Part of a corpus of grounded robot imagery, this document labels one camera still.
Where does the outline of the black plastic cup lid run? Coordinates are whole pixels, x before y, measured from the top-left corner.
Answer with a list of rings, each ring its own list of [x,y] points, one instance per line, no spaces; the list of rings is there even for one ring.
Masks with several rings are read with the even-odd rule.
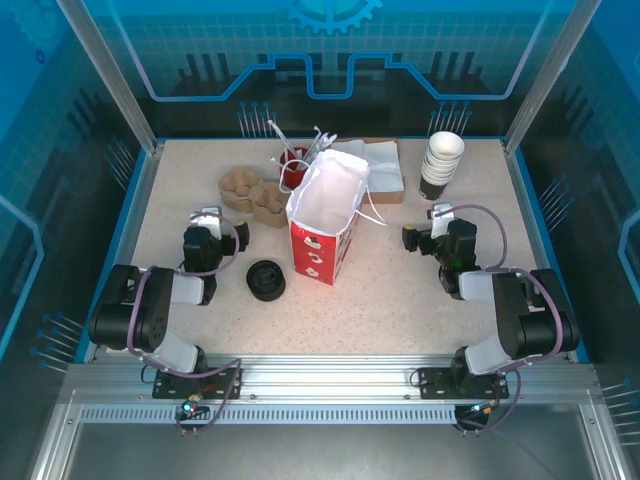
[[[271,294],[285,286],[281,267],[271,260],[254,263],[246,274],[246,281],[253,293]]]

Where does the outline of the brown pulp cup carrier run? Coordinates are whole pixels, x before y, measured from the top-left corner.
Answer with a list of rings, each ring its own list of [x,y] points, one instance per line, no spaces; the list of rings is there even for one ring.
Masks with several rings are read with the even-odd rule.
[[[278,187],[278,189],[280,190],[279,184],[277,182],[266,181],[255,171],[244,167],[234,168],[230,170],[225,176],[221,178],[218,183],[218,188],[220,196],[222,190],[235,191],[237,194],[245,195],[250,188],[256,185],[270,189],[275,189],[275,187]]]

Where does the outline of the red white paper bag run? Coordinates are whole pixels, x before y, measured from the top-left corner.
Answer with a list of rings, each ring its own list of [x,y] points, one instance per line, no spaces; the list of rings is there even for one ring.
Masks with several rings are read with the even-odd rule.
[[[370,202],[369,163],[355,155],[328,149],[307,166],[285,207],[295,271],[333,285],[361,219],[385,226],[374,211],[362,212]]]

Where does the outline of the paper coffee cup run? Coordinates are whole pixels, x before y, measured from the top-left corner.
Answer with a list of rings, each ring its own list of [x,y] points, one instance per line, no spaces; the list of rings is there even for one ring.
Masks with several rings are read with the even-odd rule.
[[[434,157],[448,160],[460,157],[464,153],[465,143],[455,133],[439,131],[430,137],[428,150]]]

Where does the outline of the white napkins on brown tray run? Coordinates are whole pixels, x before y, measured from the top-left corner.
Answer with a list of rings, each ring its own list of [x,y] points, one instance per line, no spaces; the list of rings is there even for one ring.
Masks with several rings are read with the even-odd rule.
[[[392,139],[392,138],[364,138],[362,139],[365,143],[375,143],[375,142],[385,142],[385,141],[395,141],[397,143],[398,146],[398,140],[397,139]],[[367,163],[367,159],[364,153],[363,158]],[[403,200],[404,200],[404,192],[405,192],[405,185],[404,185],[404,190],[402,192],[389,192],[389,193],[371,193],[372,199],[376,204],[400,204]]]

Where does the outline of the red plastic cup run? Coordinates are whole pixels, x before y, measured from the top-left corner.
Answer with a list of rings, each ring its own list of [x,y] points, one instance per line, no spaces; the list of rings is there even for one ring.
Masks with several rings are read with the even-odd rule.
[[[308,149],[295,147],[294,150],[296,154],[292,154],[290,150],[285,150],[279,157],[283,184],[290,189],[295,189],[299,186],[309,166],[306,161],[302,160]]]

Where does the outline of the long wrapped white straw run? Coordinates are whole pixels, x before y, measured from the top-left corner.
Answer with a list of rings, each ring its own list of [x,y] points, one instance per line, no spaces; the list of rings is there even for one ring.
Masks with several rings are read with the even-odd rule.
[[[271,127],[271,129],[274,131],[276,136],[281,140],[281,142],[283,143],[285,149],[287,151],[291,152],[293,154],[294,158],[299,158],[297,156],[297,152],[296,152],[295,148],[291,145],[291,143],[287,139],[286,135],[282,132],[282,130],[277,125],[277,123],[274,120],[271,120],[271,119],[269,119],[267,121],[267,123]]]

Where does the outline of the grey metal shelf plate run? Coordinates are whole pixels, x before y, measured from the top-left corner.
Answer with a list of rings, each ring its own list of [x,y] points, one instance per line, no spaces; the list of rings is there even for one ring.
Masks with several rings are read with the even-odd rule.
[[[575,423],[462,436],[448,426],[84,425],[65,480],[596,480]]]

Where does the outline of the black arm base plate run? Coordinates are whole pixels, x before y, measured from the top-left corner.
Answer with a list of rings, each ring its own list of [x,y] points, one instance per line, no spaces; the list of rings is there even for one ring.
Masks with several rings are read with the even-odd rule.
[[[235,368],[231,367],[222,373],[212,375],[203,379],[187,379],[170,375],[164,372],[157,372],[152,389],[152,398],[160,400],[186,400],[191,395],[197,395],[205,400],[222,400],[232,384],[229,398],[236,400],[240,397],[242,372],[234,383],[231,379]]]
[[[420,368],[418,389],[422,400],[507,399],[509,388],[504,377],[496,374],[473,376],[451,368]]]

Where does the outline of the aluminium mounting rail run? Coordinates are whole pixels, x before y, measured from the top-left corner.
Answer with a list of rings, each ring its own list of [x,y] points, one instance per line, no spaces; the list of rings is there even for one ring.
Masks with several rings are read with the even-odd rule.
[[[416,404],[419,367],[449,367],[447,355],[246,355],[241,404]],[[59,400],[77,404],[149,403],[139,361],[103,356],[69,367]],[[595,368],[564,357],[524,366],[521,403],[600,403]]]

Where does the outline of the aluminium frame post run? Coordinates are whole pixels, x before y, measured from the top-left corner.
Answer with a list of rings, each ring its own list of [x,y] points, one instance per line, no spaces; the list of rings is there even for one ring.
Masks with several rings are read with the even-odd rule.
[[[507,132],[507,156],[515,154],[600,4],[601,0],[576,0]]]
[[[83,0],[56,0],[74,34],[111,94],[128,126],[147,154],[159,159],[158,139],[148,121],[143,106],[131,90],[120,66]]]

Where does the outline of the aluminium frame side rail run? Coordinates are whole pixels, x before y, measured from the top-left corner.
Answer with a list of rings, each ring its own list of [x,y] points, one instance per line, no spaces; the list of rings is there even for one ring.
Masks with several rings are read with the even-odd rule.
[[[77,403],[55,405],[29,480],[64,480],[81,411]]]
[[[592,402],[580,405],[593,469],[598,480],[618,480],[607,409]]]

